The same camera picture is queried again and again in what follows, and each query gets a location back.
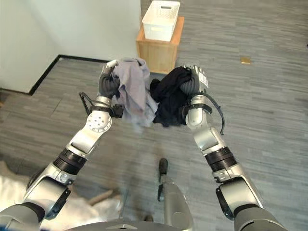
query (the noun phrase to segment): black baseboard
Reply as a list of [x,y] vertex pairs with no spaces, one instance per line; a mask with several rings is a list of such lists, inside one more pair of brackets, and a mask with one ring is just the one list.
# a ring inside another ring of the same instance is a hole
[[47,67],[47,69],[44,71],[44,73],[42,74],[42,76],[38,79],[38,81],[33,85],[33,87],[31,88],[31,90],[29,91],[29,95],[33,95],[35,93],[35,91],[38,89],[38,87],[40,86],[40,84],[43,82],[44,78],[46,78],[46,76],[48,75],[48,73],[53,69],[53,67],[56,65],[56,63],[59,61],[60,59],[60,55],[58,55],[53,61],[52,63]]
[[8,90],[8,89],[3,89],[7,91],[12,91],[12,92],[18,92],[22,94],[27,94],[27,95],[33,95],[35,91],[38,89],[40,84],[43,82],[44,78],[48,75],[48,73],[53,69],[53,67],[56,65],[56,63],[59,61],[60,58],[64,59],[75,59],[75,60],[82,60],[82,61],[89,61],[89,62],[97,62],[97,63],[107,63],[109,62],[108,60],[103,60],[103,59],[91,59],[91,58],[84,58],[84,57],[78,57],[78,56],[71,56],[71,55],[65,55],[65,54],[59,54],[53,61],[52,63],[47,67],[47,69],[44,71],[42,76],[38,79],[38,81],[33,85],[29,93],[25,92],[20,92],[20,91],[15,91],[15,90]]
[[64,58],[64,59],[76,59],[76,60],[90,61],[90,62],[97,62],[97,63],[107,63],[107,62],[110,61],[110,60],[103,60],[103,59],[84,58],[84,57],[72,56],[72,55],[65,55],[65,54],[60,54],[60,58]]

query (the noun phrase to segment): white wall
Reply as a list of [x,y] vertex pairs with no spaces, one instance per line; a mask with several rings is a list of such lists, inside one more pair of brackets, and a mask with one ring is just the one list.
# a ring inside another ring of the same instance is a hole
[[58,54],[136,57],[140,0],[0,0],[0,87],[29,92]]
[[61,54],[111,60],[137,57],[140,0],[29,0]]
[[0,0],[0,88],[29,92],[59,54],[24,0]]

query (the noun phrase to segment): clothing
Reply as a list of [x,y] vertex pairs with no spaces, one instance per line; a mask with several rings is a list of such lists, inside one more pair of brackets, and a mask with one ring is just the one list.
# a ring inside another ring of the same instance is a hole
[[150,91],[152,98],[160,103],[156,111],[154,123],[161,123],[165,127],[179,125],[179,110],[186,104],[187,95],[180,90],[180,85],[191,80],[191,70],[177,67],[166,75],[162,81],[154,79]]
[[135,125],[149,127],[155,118],[157,103],[149,93],[150,70],[143,59],[126,58],[119,62],[111,74],[120,79],[119,95],[114,103],[124,105],[122,118]]

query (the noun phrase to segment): black joint ring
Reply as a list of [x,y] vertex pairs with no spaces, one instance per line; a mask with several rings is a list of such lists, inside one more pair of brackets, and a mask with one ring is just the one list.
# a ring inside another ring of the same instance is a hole
[[99,106],[91,106],[90,111],[101,111],[111,113],[110,108],[108,107],[99,107]]
[[188,110],[190,109],[196,109],[196,108],[203,108],[204,110],[206,110],[206,112],[208,112],[209,114],[212,114],[213,110],[210,106],[204,104],[204,103],[196,103],[196,104],[193,104],[193,105],[190,105],[188,107]]

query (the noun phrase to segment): black cloth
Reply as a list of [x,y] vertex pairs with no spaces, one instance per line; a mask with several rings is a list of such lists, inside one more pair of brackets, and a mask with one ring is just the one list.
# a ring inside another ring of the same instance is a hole
[[181,124],[179,110],[186,104],[188,96],[180,90],[180,85],[191,78],[191,70],[177,67],[162,81],[154,79],[151,82],[151,97],[159,103],[154,123],[161,123],[165,127]]

